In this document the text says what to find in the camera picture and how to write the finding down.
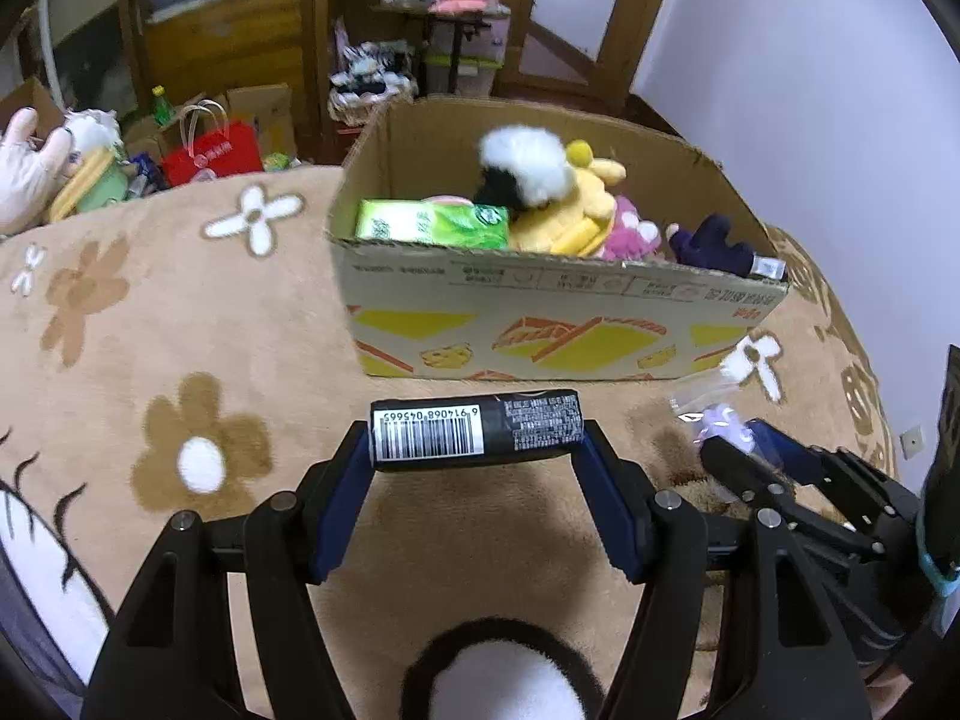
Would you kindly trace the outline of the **basket of plush toys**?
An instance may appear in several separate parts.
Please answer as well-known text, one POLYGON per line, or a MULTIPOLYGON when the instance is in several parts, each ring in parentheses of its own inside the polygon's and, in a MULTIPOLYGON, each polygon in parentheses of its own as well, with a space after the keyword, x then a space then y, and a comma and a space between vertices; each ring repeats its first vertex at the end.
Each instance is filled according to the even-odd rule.
POLYGON ((381 104, 411 101, 418 94, 415 52, 405 39, 353 44, 343 18, 334 23, 334 65, 329 75, 327 112, 332 121, 363 127, 381 104))

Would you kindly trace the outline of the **purple white plush doll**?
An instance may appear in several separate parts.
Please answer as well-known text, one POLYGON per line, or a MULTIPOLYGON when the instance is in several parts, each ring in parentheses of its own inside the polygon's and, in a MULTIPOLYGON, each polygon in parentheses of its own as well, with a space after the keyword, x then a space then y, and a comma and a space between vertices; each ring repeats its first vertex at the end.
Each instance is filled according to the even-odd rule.
MULTIPOLYGON (((523 125, 495 128, 483 135, 478 144, 482 183, 475 201, 506 208, 511 226, 523 211, 540 210, 551 200, 561 200, 574 184, 566 145, 555 133, 523 125)), ((763 257, 745 242, 732 244, 727 240, 731 223, 726 216, 708 216, 693 232, 675 223, 659 229, 659 254, 640 262, 670 254, 680 265, 734 277, 771 281, 786 277, 782 260, 763 257)))

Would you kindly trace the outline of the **green plastic bottle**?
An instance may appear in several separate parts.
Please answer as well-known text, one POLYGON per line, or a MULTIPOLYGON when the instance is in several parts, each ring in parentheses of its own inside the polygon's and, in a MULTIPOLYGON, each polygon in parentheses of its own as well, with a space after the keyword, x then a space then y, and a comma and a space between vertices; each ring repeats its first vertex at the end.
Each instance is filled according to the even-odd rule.
POLYGON ((153 94, 153 103, 151 103, 153 119, 158 127, 166 127, 176 119, 176 108, 167 99, 166 88, 163 85, 156 85, 151 90, 151 94, 153 94))

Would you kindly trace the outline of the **black barcode box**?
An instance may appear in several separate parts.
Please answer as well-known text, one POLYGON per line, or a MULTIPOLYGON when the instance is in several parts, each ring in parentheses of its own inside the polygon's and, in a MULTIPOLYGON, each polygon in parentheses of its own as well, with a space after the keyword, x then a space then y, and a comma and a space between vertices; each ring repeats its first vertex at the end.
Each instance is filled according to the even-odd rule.
POLYGON ((368 422, 373 465, 387 470, 509 465, 559 457, 583 442, 571 388, 379 400, 368 422))

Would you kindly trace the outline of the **open cardboard box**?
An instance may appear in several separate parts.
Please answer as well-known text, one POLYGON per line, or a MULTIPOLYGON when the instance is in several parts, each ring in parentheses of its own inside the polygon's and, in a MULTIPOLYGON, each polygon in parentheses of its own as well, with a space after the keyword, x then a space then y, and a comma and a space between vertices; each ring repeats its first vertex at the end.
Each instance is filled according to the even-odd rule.
POLYGON ((583 138, 625 166, 617 190, 654 223, 718 213, 732 241, 773 252, 721 168, 680 138, 620 119, 496 99, 430 96, 381 107, 343 165, 329 216, 348 328, 371 376, 675 379, 715 366, 788 296, 786 281, 670 260, 604 262, 512 250, 363 241, 364 200, 468 197, 478 142, 501 125, 583 138))

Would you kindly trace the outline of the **yellow dog plush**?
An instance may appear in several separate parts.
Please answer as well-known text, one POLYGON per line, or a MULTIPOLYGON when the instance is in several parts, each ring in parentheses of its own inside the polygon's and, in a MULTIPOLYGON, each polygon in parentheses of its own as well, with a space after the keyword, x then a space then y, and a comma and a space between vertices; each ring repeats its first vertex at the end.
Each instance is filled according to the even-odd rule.
POLYGON ((512 250, 526 254, 590 257, 612 232, 617 200, 610 190, 626 179, 619 161, 597 158, 586 140, 566 145, 573 188, 540 210, 523 211, 509 227, 512 250))

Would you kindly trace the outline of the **clear plastic storage bin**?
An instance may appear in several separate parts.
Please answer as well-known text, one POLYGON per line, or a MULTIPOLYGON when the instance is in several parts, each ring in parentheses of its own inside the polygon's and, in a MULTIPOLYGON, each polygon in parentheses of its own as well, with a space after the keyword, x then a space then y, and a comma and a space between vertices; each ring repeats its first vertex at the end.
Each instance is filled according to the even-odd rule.
MULTIPOLYGON (((466 98, 488 98, 498 71, 505 66, 511 20, 493 18, 480 26, 462 28, 455 94, 466 98)), ((454 52, 454 23, 438 23, 425 54, 427 90, 448 94, 449 70, 454 52)))

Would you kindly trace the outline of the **small black side table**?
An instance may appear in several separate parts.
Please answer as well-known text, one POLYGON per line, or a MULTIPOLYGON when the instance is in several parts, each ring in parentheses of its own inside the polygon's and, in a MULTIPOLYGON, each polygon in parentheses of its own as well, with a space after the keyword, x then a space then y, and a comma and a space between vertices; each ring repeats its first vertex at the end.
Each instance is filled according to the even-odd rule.
POLYGON ((506 65, 511 10, 494 5, 480 11, 434 13, 425 5, 373 5, 371 11, 420 26, 413 71, 421 94, 465 94, 486 98, 506 65))

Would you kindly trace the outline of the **clear plastic bag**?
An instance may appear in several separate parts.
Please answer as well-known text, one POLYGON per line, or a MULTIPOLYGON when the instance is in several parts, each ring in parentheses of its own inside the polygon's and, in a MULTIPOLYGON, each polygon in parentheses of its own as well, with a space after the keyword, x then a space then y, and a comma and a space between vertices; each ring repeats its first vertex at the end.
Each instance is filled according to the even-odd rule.
POLYGON ((715 367, 675 380, 667 401, 697 449, 705 440, 719 437, 750 454, 755 449, 754 433, 732 406, 738 391, 739 384, 715 367))

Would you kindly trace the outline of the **green tissue pack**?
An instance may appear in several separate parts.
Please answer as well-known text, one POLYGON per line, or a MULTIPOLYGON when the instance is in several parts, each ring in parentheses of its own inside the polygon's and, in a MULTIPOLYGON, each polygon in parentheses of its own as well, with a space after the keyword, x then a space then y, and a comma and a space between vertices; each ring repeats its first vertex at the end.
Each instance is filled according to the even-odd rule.
POLYGON ((427 200, 363 200, 355 238, 362 241, 506 250, 509 213, 501 206, 427 200))

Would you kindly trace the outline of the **red paper shopping bag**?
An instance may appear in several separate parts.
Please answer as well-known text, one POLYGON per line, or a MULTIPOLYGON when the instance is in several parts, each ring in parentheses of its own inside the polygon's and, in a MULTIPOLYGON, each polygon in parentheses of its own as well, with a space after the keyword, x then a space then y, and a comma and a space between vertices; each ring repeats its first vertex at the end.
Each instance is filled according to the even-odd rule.
POLYGON ((262 171, 256 131, 243 121, 233 121, 215 99, 184 106, 178 126, 181 146, 161 163, 169 185, 262 171))

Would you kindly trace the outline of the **pink swirl roll plush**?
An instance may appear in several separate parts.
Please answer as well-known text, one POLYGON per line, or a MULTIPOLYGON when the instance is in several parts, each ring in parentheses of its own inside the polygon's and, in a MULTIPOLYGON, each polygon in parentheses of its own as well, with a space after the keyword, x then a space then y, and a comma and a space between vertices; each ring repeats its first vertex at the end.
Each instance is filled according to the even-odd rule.
POLYGON ((431 197, 425 197, 421 200, 423 203, 432 203, 433 205, 452 205, 452 206, 472 206, 473 202, 471 199, 466 199, 466 197, 460 197, 460 195, 449 195, 449 193, 443 193, 443 195, 431 195, 431 197))

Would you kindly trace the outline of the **green yellow plush toy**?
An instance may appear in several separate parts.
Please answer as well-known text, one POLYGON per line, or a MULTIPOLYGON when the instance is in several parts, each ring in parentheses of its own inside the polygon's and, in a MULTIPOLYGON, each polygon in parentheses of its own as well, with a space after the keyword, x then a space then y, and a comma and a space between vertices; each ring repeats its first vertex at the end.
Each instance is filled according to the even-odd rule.
POLYGON ((114 149, 98 146, 83 159, 44 213, 46 223, 101 210, 127 200, 135 169, 119 160, 114 149))

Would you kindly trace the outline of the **beige flower blanket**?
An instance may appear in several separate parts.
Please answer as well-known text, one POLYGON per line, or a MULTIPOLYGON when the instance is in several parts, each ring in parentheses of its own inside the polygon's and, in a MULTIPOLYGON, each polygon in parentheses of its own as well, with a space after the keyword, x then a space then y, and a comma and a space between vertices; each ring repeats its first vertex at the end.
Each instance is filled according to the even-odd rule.
MULTIPOLYGON (((327 224, 337 184, 328 167, 235 177, 3 244, 2 639, 55 717, 80 715, 107 629, 176 512, 251 512, 381 398, 571 387, 652 483, 726 511, 670 410, 681 377, 364 371, 327 224)), ((739 384, 741 415, 891 470, 877 379, 833 289, 789 234, 771 242, 788 296, 703 371, 739 384)), ((607 692, 640 592, 605 559, 560 458, 378 476, 311 601, 353 710, 397 718, 407 668, 482 617, 547 629, 607 692)))

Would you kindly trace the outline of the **wooden wardrobe cabinet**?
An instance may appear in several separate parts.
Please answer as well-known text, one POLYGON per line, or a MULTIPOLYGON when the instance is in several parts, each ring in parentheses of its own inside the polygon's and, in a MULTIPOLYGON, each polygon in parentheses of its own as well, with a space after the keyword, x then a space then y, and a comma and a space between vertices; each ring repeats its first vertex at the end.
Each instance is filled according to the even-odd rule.
POLYGON ((347 133, 327 112, 334 23, 353 44, 405 39, 420 26, 373 5, 433 0, 34 0, 29 68, 65 110, 116 112, 143 148, 176 141, 151 114, 156 85, 182 109, 203 98, 259 129, 265 153, 335 163, 347 133))

